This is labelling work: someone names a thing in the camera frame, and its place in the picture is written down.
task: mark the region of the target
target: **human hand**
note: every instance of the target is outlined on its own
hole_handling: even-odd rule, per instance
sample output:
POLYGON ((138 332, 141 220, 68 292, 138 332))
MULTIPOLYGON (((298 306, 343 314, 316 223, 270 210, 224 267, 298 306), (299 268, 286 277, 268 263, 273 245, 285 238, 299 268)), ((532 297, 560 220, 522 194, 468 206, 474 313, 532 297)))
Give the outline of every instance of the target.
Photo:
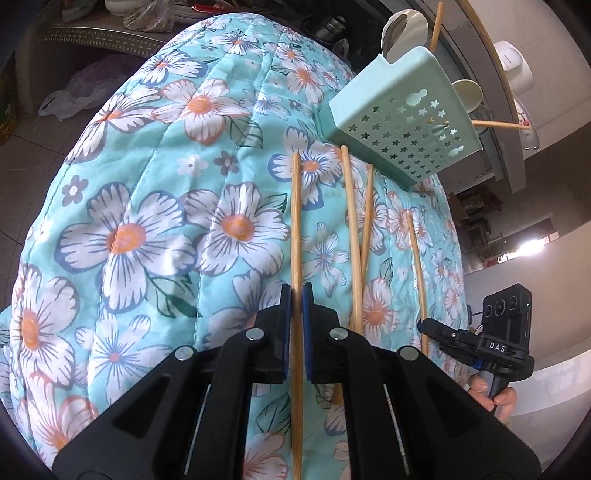
POLYGON ((490 399, 486 396, 488 385, 480 375, 472 375, 470 380, 468 380, 468 385, 470 386, 468 393, 485 409, 492 411, 495 405, 499 407, 499 413, 496 415, 498 420, 503 421, 508 419, 515 410, 517 392, 513 388, 507 387, 495 398, 490 399))

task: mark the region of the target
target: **bamboo chopstick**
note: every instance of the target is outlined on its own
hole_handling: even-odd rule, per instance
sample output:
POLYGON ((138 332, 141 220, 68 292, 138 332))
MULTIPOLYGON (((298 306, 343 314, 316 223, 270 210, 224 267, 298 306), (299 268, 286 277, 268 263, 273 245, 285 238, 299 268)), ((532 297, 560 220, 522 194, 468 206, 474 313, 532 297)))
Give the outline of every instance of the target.
POLYGON ((435 53, 437 50, 437 43, 439 42, 439 34, 441 33, 441 23, 443 22, 443 11, 445 5, 443 2, 437 4, 437 15, 435 16, 435 25, 433 27, 433 36, 431 37, 431 43, 429 44, 429 51, 435 53))
MULTIPOLYGON (((413 214, 410 211, 405 212, 405 217, 410 234, 410 242, 413 248, 414 269, 417 272, 418 304, 421 312, 421 321, 427 318, 427 296, 425 294, 425 279, 423 278, 423 268, 421 266, 421 255, 418 251, 417 235, 414 231, 413 214)), ((421 335, 421 352, 429 356, 429 338, 427 335, 421 335)))
POLYGON ((365 219, 361 241, 361 288, 365 288, 368 271, 369 244, 371 242, 371 226, 374 221, 374 166, 368 167, 368 184, 365 187, 365 219))
POLYGON ((351 315, 351 330, 362 335, 363 290, 361 285, 361 256, 359 253, 359 229, 357 210, 355 208, 355 192, 353 191, 353 176, 351 174, 351 158, 346 145, 340 148, 343 162, 343 177, 345 178, 345 192, 347 194, 347 213, 349 214, 349 243, 351 247, 351 269, 353 290, 353 311, 351 315))
POLYGON ((293 480, 301 480, 304 440, 304 359, 301 318, 301 160, 291 157, 291 455, 293 480))
POLYGON ((493 128, 508 128, 514 130, 532 130, 531 127, 526 127, 521 124, 512 124, 510 122, 495 122, 492 120, 472 120, 474 127, 493 127, 493 128))

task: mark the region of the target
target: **quilted fabric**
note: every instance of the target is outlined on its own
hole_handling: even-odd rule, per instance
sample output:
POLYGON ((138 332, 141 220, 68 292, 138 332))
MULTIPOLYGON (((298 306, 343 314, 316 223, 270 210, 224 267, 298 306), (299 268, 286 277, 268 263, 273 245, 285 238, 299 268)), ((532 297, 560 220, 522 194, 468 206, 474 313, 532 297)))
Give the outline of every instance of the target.
MULTIPOLYGON (((251 14, 200 22, 95 115, 53 181, 0 330, 0 398, 42 460, 174 348, 207 349, 253 324, 290 279, 290 154, 302 160, 304 279, 343 325, 351 310, 339 150, 312 112, 352 77, 332 53, 251 14)), ((366 165, 353 159, 360 233, 366 165)), ((410 210, 430 315, 466 327, 460 251, 443 189, 375 176, 363 327, 419 345, 410 210)), ((454 360, 432 353, 453 375, 454 360)), ((333 387, 305 392, 304 476, 348 478, 333 387)), ((256 385, 245 478, 290 476, 290 393, 256 385)))

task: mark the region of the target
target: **white flower print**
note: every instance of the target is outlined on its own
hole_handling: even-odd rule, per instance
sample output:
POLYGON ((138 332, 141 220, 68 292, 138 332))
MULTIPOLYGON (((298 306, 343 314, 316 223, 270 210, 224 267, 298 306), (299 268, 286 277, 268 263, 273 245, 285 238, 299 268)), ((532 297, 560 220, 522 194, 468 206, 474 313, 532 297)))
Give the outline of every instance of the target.
POLYGON ((93 222, 67 227, 54 258, 71 273, 100 265, 100 288, 110 312, 126 312, 143 301, 146 272, 169 277, 193 268, 191 240, 163 235, 183 224, 183 210, 171 194, 148 194, 134 213, 127 187, 109 183, 88 201, 87 212, 93 222))
POLYGON ((376 278, 365 287, 363 295, 363 329, 368 342, 382 346, 382 335, 392 333, 399 318, 391 309, 392 291, 383 278, 376 278))
POLYGON ((303 280, 311 280, 320 274, 320 283, 326 296, 332 297, 337 284, 341 286, 347 284, 347 277, 336 265, 347 263, 349 253, 345 250, 337 250, 339 237, 335 232, 329 233, 323 222, 316 224, 316 237, 303 237, 302 243, 302 251, 312 257, 312 260, 302 265, 303 280))
POLYGON ((434 270, 435 281, 441 283, 447 280, 449 274, 449 267, 452 261, 449 258, 443 256, 443 249, 440 248, 436 253, 431 254, 431 263, 434 270))
POLYGON ((341 440, 335 445, 335 452, 333 454, 335 460, 339 462, 347 462, 340 474, 339 480, 351 480, 351 470, 349 467, 349 444, 346 440, 341 440))
POLYGON ((189 175, 195 179, 198 179, 203 170, 209 165, 205 160, 202 160, 199 155, 189 155, 186 158, 179 158, 177 163, 177 173, 179 175, 189 175))
POLYGON ((172 351, 166 345, 138 348, 150 327, 150 318, 146 315, 138 315, 126 329, 121 329, 113 315, 105 314, 99 321, 96 332, 88 327, 76 329, 76 343, 90 351, 87 384, 91 386, 98 375, 106 371, 106 400, 109 405, 116 402, 172 351))
POLYGON ((332 70, 329 70, 329 68, 333 67, 332 65, 329 65, 329 67, 327 68, 324 65, 322 65, 318 60, 312 62, 312 65, 330 88, 332 88, 336 92, 341 90, 342 86, 339 82, 339 79, 332 70))
POLYGON ((264 47, 275 53, 277 58, 279 58, 282 64, 290 63, 290 64, 304 64, 306 63, 306 58, 304 54, 301 52, 301 47, 298 45, 289 45, 288 43, 273 43, 273 42, 265 42, 263 43, 264 47))
POLYGON ((324 206, 319 185, 334 187, 342 176, 342 167, 335 149, 308 137, 306 132, 289 127, 283 139, 287 154, 273 155, 269 160, 269 173, 281 182, 291 181, 291 155, 301 158, 302 210, 316 210, 324 206))
POLYGON ((35 372, 27 378, 32 401, 28 415, 39 456, 51 467, 57 453, 99 416, 88 398, 70 395, 58 406, 55 386, 46 375, 35 372))
POLYGON ((283 264, 276 243, 289 238, 279 210, 259 208, 261 194, 251 182, 227 185, 218 197, 211 190, 187 194, 187 220, 209 231, 197 238, 197 269, 204 275, 230 270, 238 258, 262 275, 274 275, 283 264))
POLYGON ((252 110, 259 115, 269 115, 273 113, 282 120, 290 116, 290 111, 281 105, 281 97, 277 95, 265 95, 263 92, 255 90, 250 92, 243 90, 246 97, 240 100, 240 106, 247 110, 252 110))
POLYGON ((151 57, 135 74, 139 82, 155 86, 166 80, 169 73, 198 78, 207 73, 207 65, 193 60, 180 50, 171 50, 151 57))
POLYGON ((153 106, 146 103, 160 99, 155 88, 136 87, 130 94, 114 94, 86 126, 65 162, 82 163, 96 158, 105 147, 110 128, 132 134, 153 121, 153 106))
POLYGON ((65 278, 52 278, 41 290, 41 273, 24 267, 24 289, 12 304, 11 348, 18 355, 23 374, 40 371, 60 387, 70 387, 74 349, 57 335, 70 326, 80 309, 78 293, 65 278))
POLYGON ((209 333, 203 339, 207 348, 223 345, 236 332, 254 326, 256 314, 276 305, 281 295, 281 281, 269 280, 263 285, 261 274, 256 270, 237 275, 232 284, 242 307, 225 308, 211 316, 209 333))
MULTIPOLYGON (((388 209, 386 205, 379 201, 378 192, 371 187, 374 191, 373 198, 373 212, 372 212, 372 224, 371 224, 371 236, 369 246, 371 251, 376 255, 382 255, 386 251, 384 244, 384 232, 383 230, 388 229, 388 209)), ((357 203, 357 221, 359 231, 362 232, 365 227, 365 189, 356 190, 355 200, 357 203)))
POLYGON ((313 104, 320 103, 324 99, 324 92, 320 88, 324 85, 324 81, 308 63, 283 60, 281 65, 290 70, 285 78, 285 86, 290 92, 300 93, 304 89, 306 99, 313 104))
POLYGON ((165 124, 184 122, 189 138, 210 146, 226 128, 227 117, 249 113, 227 97, 228 93, 230 89, 224 80, 207 79, 198 90, 189 80, 176 80, 162 89, 162 95, 172 103, 155 109, 152 117, 165 124))
POLYGON ((302 40, 302 36, 295 30, 290 29, 289 27, 285 27, 283 25, 280 25, 279 23, 273 24, 273 27, 275 27, 281 33, 285 34, 287 38, 289 38, 291 41, 299 42, 302 40))
POLYGON ((454 277, 449 277, 447 285, 444 286, 445 309, 452 320, 457 320, 463 311, 462 287, 454 277))
POLYGON ((386 199, 391 208, 388 208, 388 231, 394 239, 396 247, 400 250, 410 248, 410 228, 406 220, 406 212, 402 205, 402 200, 396 192, 388 192, 386 199))
POLYGON ((246 55, 249 52, 263 53, 258 45, 258 39, 248 37, 241 30, 217 35, 209 43, 211 45, 221 45, 226 52, 234 55, 246 55))
POLYGON ((269 433, 251 438, 244 453, 243 480, 286 480, 289 469, 277 454, 284 440, 283 435, 269 433))

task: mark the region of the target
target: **white wall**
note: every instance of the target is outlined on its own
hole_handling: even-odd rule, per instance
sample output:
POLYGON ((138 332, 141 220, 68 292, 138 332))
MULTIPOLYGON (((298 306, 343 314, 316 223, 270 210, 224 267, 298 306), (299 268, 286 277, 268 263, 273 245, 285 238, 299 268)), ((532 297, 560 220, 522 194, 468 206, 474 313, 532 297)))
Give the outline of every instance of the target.
POLYGON ((465 276, 466 302, 478 312, 487 295, 515 283, 532 292, 530 353, 543 359, 591 338, 591 222, 519 257, 465 276))
POLYGON ((543 0, 470 3, 492 41, 516 46, 534 73, 535 86, 520 99, 538 129, 541 148, 591 122, 591 69, 543 0))

